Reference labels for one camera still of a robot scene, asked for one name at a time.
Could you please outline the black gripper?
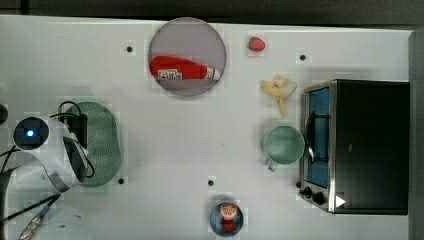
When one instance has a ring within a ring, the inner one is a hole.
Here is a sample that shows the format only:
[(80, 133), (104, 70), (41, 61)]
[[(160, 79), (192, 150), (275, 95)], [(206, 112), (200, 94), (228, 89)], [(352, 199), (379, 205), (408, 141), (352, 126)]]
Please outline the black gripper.
[(67, 124), (70, 128), (70, 132), (75, 134), (80, 145), (86, 148), (88, 143), (88, 117), (82, 114), (76, 118), (68, 119)]

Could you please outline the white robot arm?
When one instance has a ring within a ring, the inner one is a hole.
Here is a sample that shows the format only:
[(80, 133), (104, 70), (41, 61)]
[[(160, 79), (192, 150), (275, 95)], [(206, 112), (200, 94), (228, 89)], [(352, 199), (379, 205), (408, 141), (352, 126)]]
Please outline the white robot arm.
[(93, 240), (85, 216), (58, 204), (87, 178), (88, 152), (75, 134), (52, 117), (29, 116), (12, 137), (32, 160), (1, 174), (1, 240)]

